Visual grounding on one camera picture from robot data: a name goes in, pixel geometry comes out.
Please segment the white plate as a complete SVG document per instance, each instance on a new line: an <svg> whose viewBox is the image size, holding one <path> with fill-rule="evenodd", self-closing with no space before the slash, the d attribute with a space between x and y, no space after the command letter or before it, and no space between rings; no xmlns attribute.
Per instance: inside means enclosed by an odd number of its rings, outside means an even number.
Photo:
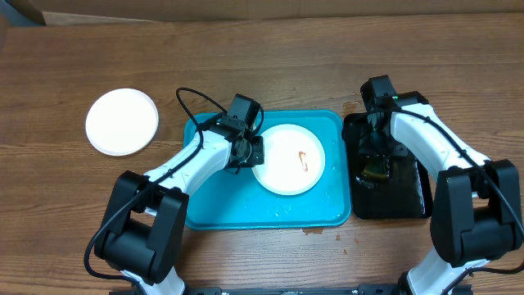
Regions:
<svg viewBox="0 0 524 295"><path fill-rule="evenodd" d="M113 157L134 154L156 135L159 113L144 92L118 88L103 94L90 107L85 133L99 152Z"/></svg>
<svg viewBox="0 0 524 295"><path fill-rule="evenodd" d="M262 133L264 163L252 168L258 182L272 193L293 196L319 182L326 156L319 139L308 129L275 125Z"/></svg>

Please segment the green yellow sponge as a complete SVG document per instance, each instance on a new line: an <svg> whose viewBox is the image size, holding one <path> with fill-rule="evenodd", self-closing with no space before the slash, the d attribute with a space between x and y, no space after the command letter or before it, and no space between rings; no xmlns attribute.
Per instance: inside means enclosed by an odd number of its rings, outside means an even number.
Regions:
<svg viewBox="0 0 524 295"><path fill-rule="evenodd" d="M362 172L366 179L371 179L374 181L386 181L389 175L389 170L385 162L368 162Z"/></svg>

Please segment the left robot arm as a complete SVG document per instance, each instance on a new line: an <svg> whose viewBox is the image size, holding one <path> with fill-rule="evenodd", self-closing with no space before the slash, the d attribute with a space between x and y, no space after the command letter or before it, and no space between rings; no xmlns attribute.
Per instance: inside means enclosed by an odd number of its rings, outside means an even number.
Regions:
<svg viewBox="0 0 524 295"><path fill-rule="evenodd" d="M189 198L220 170L263 164L263 121L263 107L237 94L228 109L196 123L193 140L165 164L144 175L120 175L85 250L86 271L127 281L133 294L183 294L174 265Z"/></svg>

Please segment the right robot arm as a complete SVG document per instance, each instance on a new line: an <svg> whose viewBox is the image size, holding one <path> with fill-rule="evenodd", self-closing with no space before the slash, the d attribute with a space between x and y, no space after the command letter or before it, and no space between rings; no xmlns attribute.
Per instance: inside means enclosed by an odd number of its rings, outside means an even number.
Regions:
<svg viewBox="0 0 524 295"><path fill-rule="evenodd" d="M362 294L469 294L465 278L523 243L519 174L454 134L419 92L397 93L388 76L360 89L365 110L346 116L354 214L362 220L429 219L431 250L394 284Z"/></svg>

